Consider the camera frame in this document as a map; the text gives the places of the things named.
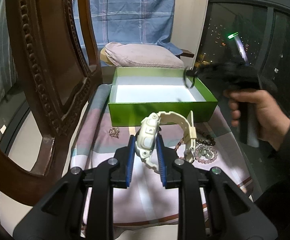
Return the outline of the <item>person's right hand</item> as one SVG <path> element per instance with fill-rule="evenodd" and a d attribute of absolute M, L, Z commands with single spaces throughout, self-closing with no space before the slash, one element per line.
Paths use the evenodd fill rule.
<path fill-rule="evenodd" d="M 227 89 L 224 91 L 224 96 L 229 99 L 232 126 L 237 127 L 240 124 L 239 103 L 251 103 L 260 124 L 259 139 L 268 142 L 275 150 L 280 149 L 290 128 L 290 118 L 284 114 L 276 100 L 266 90 L 230 91 Z"/>

